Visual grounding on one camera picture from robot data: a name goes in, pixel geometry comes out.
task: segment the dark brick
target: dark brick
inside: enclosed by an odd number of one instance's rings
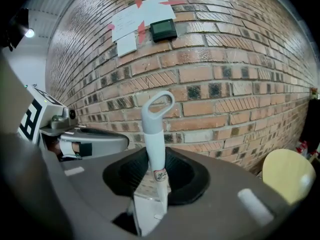
[[[92,95],[92,100],[93,100],[93,102],[98,102],[98,96],[96,93],[94,95]]]
[[[241,153],[239,156],[238,156],[238,159],[242,159],[246,156],[246,153]]]
[[[130,2],[128,2],[128,6],[132,6],[132,5],[134,5],[135,3],[136,3],[135,0],[130,1]]]
[[[174,138],[173,138],[172,134],[165,134],[165,135],[164,135],[164,142],[165,142],[165,143],[172,143],[172,142],[174,142]]]
[[[231,67],[223,66],[222,67],[222,74],[223,74],[224,78],[230,78],[231,77]]]
[[[119,72],[115,71],[111,74],[111,81],[112,83],[118,82],[119,80]]]
[[[177,143],[182,143],[182,136],[181,136],[180,133],[177,133],[177,134],[176,134],[176,142],[177,142]]]
[[[200,99],[200,85],[188,86],[186,90],[188,93],[188,100]]]
[[[244,29],[244,30],[242,30],[242,33],[246,38],[250,38],[250,34],[249,34],[248,30]]]
[[[249,78],[249,69],[247,66],[241,68],[241,74],[243,79]]]
[[[108,109],[109,110],[114,110],[115,109],[115,105],[113,101],[107,101],[106,104],[108,105]]]
[[[114,123],[111,124],[111,128],[114,131],[118,131],[118,128],[117,128],[116,124],[114,124]]]
[[[106,77],[101,78],[100,81],[101,81],[101,86],[102,87],[105,87],[107,85],[107,78]]]
[[[248,132],[251,132],[251,130],[254,128],[254,124],[249,124],[248,125]]]
[[[260,41],[260,36],[257,33],[253,33],[254,34],[254,39],[257,41]]]
[[[130,68],[128,66],[123,69],[123,74],[125,79],[130,78]]]
[[[122,123],[121,127],[122,127],[123,131],[125,131],[125,132],[129,131],[129,125],[127,123]]]
[[[234,154],[236,154],[238,152],[239,152],[239,147],[238,146],[232,149],[232,155],[234,155]]]
[[[260,93],[260,84],[255,82],[254,83],[254,94],[259,94]]]
[[[114,56],[117,56],[117,47],[114,46],[108,51],[108,58],[112,58]]]
[[[234,137],[234,136],[237,136],[238,134],[239,134],[239,127],[232,128],[231,136]]]
[[[141,142],[141,135],[140,134],[135,134],[133,136],[133,139],[134,139],[135,142]]]
[[[124,98],[118,98],[117,103],[121,109],[124,109],[126,107],[126,102]]]
[[[221,157],[221,155],[222,155],[222,152],[221,152],[221,151],[215,152],[215,157],[216,157],[216,158]]]
[[[221,97],[221,83],[209,83],[209,97]]]
[[[100,114],[97,114],[96,115],[96,119],[98,120],[98,122],[102,122],[102,117]]]

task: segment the white label strip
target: white label strip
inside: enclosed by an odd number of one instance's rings
[[[271,214],[271,212],[255,196],[251,189],[245,188],[240,190],[238,192],[238,198],[244,204],[250,215],[261,227],[267,225],[274,219],[274,216]]]
[[[70,170],[65,170],[64,173],[66,176],[71,176],[71,175],[82,173],[84,171],[85,171],[85,169],[83,167],[79,166],[79,167],[76,167],[76,168],[73,168]]]

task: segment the white paper sign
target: white paper sign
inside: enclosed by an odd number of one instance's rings
[[[144,0],[140,8],[136,4],[118,12],[112,16],[112,41],[116,41],[129,33],[136,31],[138,26],[144,21],[144,25],[151,23],[175,19],[175,13],[171,5],[161,4],[168,0]]]
[[[170,4],[161,4],[168,0],[145,0],[142,2],[144,25],[148,26],[151,23],[175,19],[176,15]]]
[[[142,16],[138,13],[138,10],[137,5],[133,4],[112,16],[112,24],[114,25],[112,42],[138,29],[142,22]]]

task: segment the red brick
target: red brick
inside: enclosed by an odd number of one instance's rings
[[[270,117],[275,113],[275,110],[273,107],[267,107],[262,109],[256,109],[251,112],[250,120],[258,120],[266,117]]]
[[[217,23],[216,25],[221,33],[228,33],[228,34],[233,34],[238,36],[241,35],[239,28],[235,25],[225,24],[225,23]]]
[[[197,143],[197,144],[177,144],[172,145],[172,148],[180,149],[180,150],[187,150],[195,153],[199,152],[209,152],[214,150],[219,150],[222,148],[224,142],[223,141],[216,141],[216,142],[207,142],[207,143]]]
[[[210,34],[205,35],[205,38],[208,42],[208,46],[231,47],[250,51],[254,50],[251,41],[236,36],[224,34]]]
[[[230,124],[237,125],[248,122],[250,120],[250,112],[233,113],[230,116]]]
[[[121,95],[138,92],[145,89],[168,86],[177,83],[177,77],[171,70],[153,73],[128,80],[119,85]]]
[[[259,100],[259,107],[265,107],[265,106],[270,106],[271,104],[271,96],[266,95],[266,96],[261,96]]]
[[[231,128],[223,129],[223,130],[215,130],[213,131],[213,139],[214,140],[225,140],[230,138],[231,136]]]
[[[191,46],[204,46],[204,40],[200,34],[189,34],[178,37],[172,41],[172,46],[174,49],[181,47],[191,47]]]
[[[250,63],[248,54],[244,50],[227,50],[226,56],[229,63]]]
[[[232,83],[232,92],[234,96],[252,94],[252,83],[236,81]]]
[[[221,99],[215,102],[217,113],[250,110],[259,106],[259,99],[255,96],[233,99]]]
[[[216,22],[231,23],[231,24],[243,26],[243,23],[240,19],[232,17],[230,15],[223,14],[223,13],[196,12],[196,16],[198,17],[198,19],[203,21],[216,21]]]
[[[183,102],[188,99],[187,97],[187,87],[186,86],[175,86],[169,89],[174,96],[176,102]]]
[[[160,110],[166,108],[168,105],[157,105],[157,106],[151,106],[149,110],[153,113],[157,113]],[[178,104],[175,104],[173,108],[170,109],[167,113],[164,114],[164,118],[180,118],[180,106]]]
[[[259,28],[258,25],[253,24],[253,23],[251,23],[251,22],[249,22],[249,21],[246,21],[246,20],[243,20],[243,23],[244,23],[244,25],[245,25],[246,28],[248,28],[248,29],[250,29],[250,30],[253,30],[253,31],[257,31],[257,32],[260,33],[260,28]]]
[[[230,11],[225,7],[221,7],[217,5],[207,5],[206,7],[209,9],[210,12],[230,14]]]
[[[193,68],[179,69],[180,83],[211,80],[212,68],[209,66],[195,66]]]
[[[194,12],[179,12],[175,14],[174,22],[187,22],[187,21],[194,21],[196,16]]]
[[[239,146],[244,143],[245,136],[239,136],[235,138],[228,138],[224,142],[224,148],[230,148],[234,146]]]
[[[226,55],[224,51],[214,49],[175,51],[160,55],[159,57],[164,68],[186,63],[226,61]]]
[[[258,130],[261,130],[263,128],[266,128],[267,127],[267,122],[268,120],[267,119],[263,119],[263,120],[259,120],[257,122],[255,122],[255,131],[258,131]]]
[[[105,115],[108,117],[110,122],[112,122],[112,121],[124,121],[125,120],[124,114],[122,112],[119,112],[119,111],[108,112]]]
[[[214,113],[214,103],[212,101],[199,101],[199,102],[184,102],[183,115],[198,116],[208,115]]]
[[[218,115],[203,117],[201,120],[199,120],[198,118],[185,118],[180,120],[171,120],[169,123],[170,131],[210,129],[226,125],[227,116]]]
[[[125,111],[126,120],[140,120],[141,119],[141,109],[130,109]]]
[[[258,42],[252,41],[253,48],[257,53],[267,55],[266,47]]]
[[[133,76],[152,70],[157,70],[159,68],[158,58],[157,56],[152,56],[149,58],[138,60],[137,62],[132,64],[131,68]]]
[[[170,47],[167,41],[161,41],[154,45],[146,45],[135,52],[131,52],[123,57],[118,58],[117,66],[119,67],[141,57],[157,54],[168,50],[170,50]]]
[[[218,28],[213,22],[187,22],[186,32],[187,33],[205,33],[205,32],[218,32]]]

